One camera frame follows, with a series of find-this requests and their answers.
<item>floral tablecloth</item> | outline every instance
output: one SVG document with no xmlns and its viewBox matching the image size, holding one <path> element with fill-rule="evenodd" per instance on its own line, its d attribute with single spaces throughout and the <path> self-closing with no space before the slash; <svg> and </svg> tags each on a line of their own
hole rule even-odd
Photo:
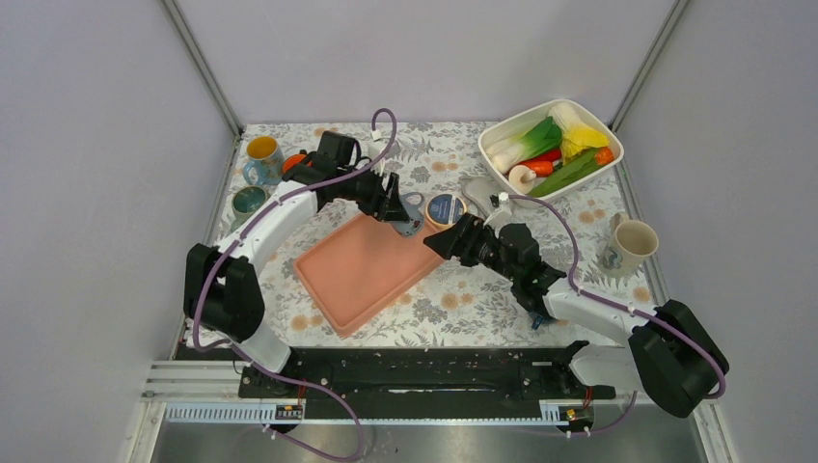
<svg viewBox="0 0 818 463">
<path fill-rule="evenodd" d="M 400 174 L 401 192 L 459 192 L 470 177 L 487 177 L 479 161 L 477 136 L 491 123 L 400 123 L 399 154 L 386 163 L 387 171 Z M 380 127 L 388 135 L 386 123 Z M 285 157 L 300 149 L 314 150 L 324 130 L 333 130 L 365 141 L 367 123 L 276 123 L 248 125 L 225 197 L 225 203 L 245 185 L 241 168 L 247 162 L 249 141 L 269 135 L 276 138 Z M 613 174 L 584 185 L 554 206 L 568 220 L 580 243 L 578 276 L 584 286 L 631 300 L 651 299 L 642 270 L 629 278 L 603 274 L 596 257 L 609 237 L 608 222 L 623 209 Z M 354 204 L 327 204 L 296 231 L 267 262 L 259 282 L 266 304 L 264 321 L 287 344 L 297 346 L 565 346 L 574 340 L 597 344 L 613 342 L 581 326 L 557 322 L 534 331 L 532 321 L 509 292 L 510 284 L 483 267 L 466 268 L 444 262 L 428 277 L 401 294 L 389 307 L 346 339 L 340 338 L 313 303 L 293 272 L 292 263 L 331 231 L 358 213 Z M 545 208 L 517 207 L 515 217 L 532 229 L 543 257 L 567 270 L 571 244 L 559 221 Z M 227 235 L 232 212 L 224 207 L 218 224 L 219 239 Z M 214 333 L 202 332 L 205 340 Z M 185 334 L 190 344 L 189 333 Z"/>
</svg>

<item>metal floor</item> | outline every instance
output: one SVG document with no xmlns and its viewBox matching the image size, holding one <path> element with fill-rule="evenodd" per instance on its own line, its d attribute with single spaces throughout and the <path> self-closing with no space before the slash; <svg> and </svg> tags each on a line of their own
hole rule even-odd
<svg viewBox="0 0 818 463">
<path fill-rule="evenodd" d="M 614 405 L 596 407 L 600 423 L 620 413 Z M 676 419 L 652 405 L 638 405 L 619 428 L 589 439 L 533 436 L 521 429 L 541 426 L 367 426 L 363 462 L 706 462 L 692 418 Z M 336 455 L 354 451 L 351 425 L 302 425 L 291 433 Z M 271 441 L 260 426 L 164 422 L 153 463 L 323 462 L 305 450 Z"/>
</svg>

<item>white wall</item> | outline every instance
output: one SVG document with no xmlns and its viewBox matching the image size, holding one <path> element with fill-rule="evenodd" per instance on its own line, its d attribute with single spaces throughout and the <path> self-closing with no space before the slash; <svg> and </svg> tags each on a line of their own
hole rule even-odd
<svg viewBox="0 0 818 463">
<path fill-rule="evenodd" d="M 158 1 L 0 2 L 0 461 L 111 462 L 231 136 Z"/>
<path fill-rule="evenodd" d="M 244 123 L 613 118 L 672 0 L 179 0 Z"/>
<path fill-rule="evenodd" d="M 815 461 L 818 3 L 695 1 L 622 128 L 672 296 L 732 371 L 742 461 Z"/>
</svg>

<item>white basket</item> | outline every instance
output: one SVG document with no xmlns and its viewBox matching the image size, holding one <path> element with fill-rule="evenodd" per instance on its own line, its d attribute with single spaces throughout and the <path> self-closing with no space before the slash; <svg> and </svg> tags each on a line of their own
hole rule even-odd
<svg viewBox="0 0 818 463">
<path fill-rule="evenodd" d="M 616 164 L 618 164 L 622 160 L 622 156 L 625 154 L 625 148 L 622 147 L 622 143 L 619 142 L 619 139 L 616 138 L 613 132 L 608 129 L 600 120 L 596 119 L 596 116 L 590 113 L 586 108 L 581 106 L 579 103 L 571 101 L 570 99 L 555 99 L 549 101 L 547 103 L 540 104 L 526 112 L 520 113 L 516 116 L 512 116 L 505 121 L 498 123 L 496 125 L 492 125 L 489 128 L 483 130 L 483 133 L 480 134 L 480 137 L 477 139 L 477 145 L 480 147 L 480 153 L 482 153 L 482 161 L 483 164 L 486 166 L 486 169 L 489 173 L 491 173 L 491 177 L 493 177 L 505 191 L 515 195 L 523 195 L 524 193 L 517 191 L 514 188 L 514 185 L 508 182 L 508 178 L 506 178 L 503 174 L 501 174 L 497 169 L 494 168 L 492 165 L 491 160 L 486 154 L 485 149 L 495 142 L 502 140 L 508 136 L 514 135 L 515 133 L 520 132 L 527 132 L 531 130 L 535 125 L 540 123 L 543 119 L 548 117 L 548 111 L 557 103 L 566 102 L 574 107 L 577 110 L 577 114 L 580 115 L 580 119 L 583 120 L 584 123 L 587 123 L 592 128 L 599 130 L 600 132 L 604 133 L 606 137 L 608 137 L 608 146 L 613 152 L 613 162 L 610 164 L 605 165 L 602 169 L 588 175 L 585 177 L 580 178 L 579 180 L 571 183 L 570 185 L 555 191 L 550 195 L 546 195 L 540 198 L 543 201 L 552 201 L 556 198 L 562 197 L 567 195 L 568 193 L 574 191 L 588 181 L 591 181 L 604 173 L 608 170 L 613 169 Z M 539 204 L 533 201 L 517 201 L 517 204 L 522 207 L 538 207 Z"/>
</svg>

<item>pink tray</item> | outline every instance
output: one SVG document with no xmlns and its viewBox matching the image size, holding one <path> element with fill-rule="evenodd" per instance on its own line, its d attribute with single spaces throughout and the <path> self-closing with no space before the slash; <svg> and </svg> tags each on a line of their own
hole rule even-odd
<svg viewBox="0 0 818 463">
<path fill-rule="evenodd" d="M 336 333 L 346 338 L 443 260 L 423 244 L 426 223 L 411 238 L 359 214 L 295 260 L 301 283 Z"/>
</svg>

